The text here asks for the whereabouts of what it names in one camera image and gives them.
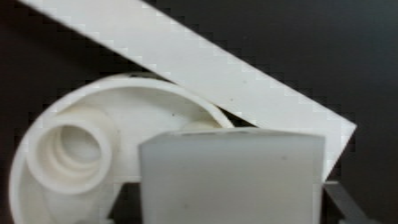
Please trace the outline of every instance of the white strip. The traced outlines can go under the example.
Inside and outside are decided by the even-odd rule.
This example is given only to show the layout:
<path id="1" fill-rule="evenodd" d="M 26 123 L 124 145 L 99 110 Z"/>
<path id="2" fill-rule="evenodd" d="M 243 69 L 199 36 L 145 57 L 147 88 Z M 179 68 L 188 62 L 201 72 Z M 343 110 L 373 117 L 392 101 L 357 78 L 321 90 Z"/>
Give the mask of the white strip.
<path id="1" fill-rule="evenodd" d="M 325 178 L 355 124 L 142 1 L 21 1 L 257 127 L 325 135 Z"/>

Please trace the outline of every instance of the metal stand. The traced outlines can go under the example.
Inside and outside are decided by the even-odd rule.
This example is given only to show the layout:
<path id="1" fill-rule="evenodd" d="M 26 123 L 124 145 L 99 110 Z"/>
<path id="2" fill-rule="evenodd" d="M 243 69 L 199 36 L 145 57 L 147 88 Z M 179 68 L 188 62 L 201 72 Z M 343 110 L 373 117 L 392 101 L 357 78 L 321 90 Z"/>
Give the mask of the metal stand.
<path id="1" fill-rule="evenodd" d="M 380 224 L 378 221 L 368 218 L 339 182 L 327 181 L 323 188 L 344 216 L 339 224 Z"/>

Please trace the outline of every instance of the white block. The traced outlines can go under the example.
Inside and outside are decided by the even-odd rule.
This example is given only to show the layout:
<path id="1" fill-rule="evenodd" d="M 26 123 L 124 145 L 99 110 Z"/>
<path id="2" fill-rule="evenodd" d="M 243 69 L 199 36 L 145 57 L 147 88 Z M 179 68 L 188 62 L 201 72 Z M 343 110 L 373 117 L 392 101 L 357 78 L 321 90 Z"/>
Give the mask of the white block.
<path id="1" fill-rule="evenodd" d="M 316 224 L 323 138 L 259 129 L 140 146 L 144 224 Z"/>

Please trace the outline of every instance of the white plastic part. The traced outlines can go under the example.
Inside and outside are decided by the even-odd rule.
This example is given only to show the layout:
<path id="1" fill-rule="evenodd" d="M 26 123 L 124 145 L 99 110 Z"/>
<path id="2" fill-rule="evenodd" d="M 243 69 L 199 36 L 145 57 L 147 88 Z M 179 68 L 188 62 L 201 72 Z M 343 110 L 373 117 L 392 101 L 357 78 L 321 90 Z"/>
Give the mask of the white plastic part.
<path id="1" fill-rule="evenodd" d="M 117 75 L 71 92 L 41 114 L 18 148 L 14 223 L 112 223 L 121 185 L 140 181 L 138 144 L 167 131 L 209 127 L 233 124 L 169 82 Z"/>
<path id="2" fill-rule="evenodd" d="M 92 190 L 108 174 L 115 150 L 113 121 L 97 109 L 71 107 L 30 136 L 28 168 L 53 192 L 78 194 Z"/>
<path id="3" fill-rule="evenodd" d="M 254 128 L 140 146 L 144 224 L 318 224 L 325 141 Z"/>
<path id="4" fill-rule="evenodd" d="M 355 124 L 140 0 L 21 2 L 257 127 L 325 136 L 325 180 Z"/>

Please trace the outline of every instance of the dark background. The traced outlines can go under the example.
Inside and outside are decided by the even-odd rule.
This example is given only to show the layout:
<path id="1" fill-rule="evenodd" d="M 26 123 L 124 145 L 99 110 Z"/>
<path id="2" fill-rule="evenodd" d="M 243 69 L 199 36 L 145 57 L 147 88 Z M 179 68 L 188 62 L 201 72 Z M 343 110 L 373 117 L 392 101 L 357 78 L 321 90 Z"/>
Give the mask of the dark background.
<path id="1" fill-rule="evenodd" d="M 158 0 L 160 10 L 359 125 L 332 179 L 398 223 L 398 1 Z M 138 66 L 12 0 L 0 0 L 0 223 L 28 125 L 57 98 Z"/>

